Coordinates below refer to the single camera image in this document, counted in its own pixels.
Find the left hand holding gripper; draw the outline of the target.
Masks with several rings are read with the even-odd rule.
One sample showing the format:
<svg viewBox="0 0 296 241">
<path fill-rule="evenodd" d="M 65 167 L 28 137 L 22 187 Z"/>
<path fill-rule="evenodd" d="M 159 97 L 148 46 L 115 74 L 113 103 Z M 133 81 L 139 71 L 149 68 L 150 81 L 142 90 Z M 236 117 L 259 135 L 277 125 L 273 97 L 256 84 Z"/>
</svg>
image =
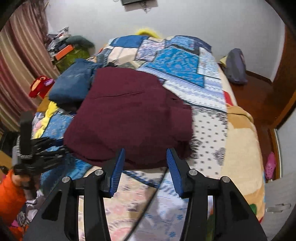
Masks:
<svg viewBox="0 0 296 241">
<path fill-rule="evenodd" d="M 23 189 L 25 198 L 33 200 L 37 198 L 37 191 L 39 190 L 41 175 L 28 176 L 12 174 L 12 182 Z"/>
</svg>

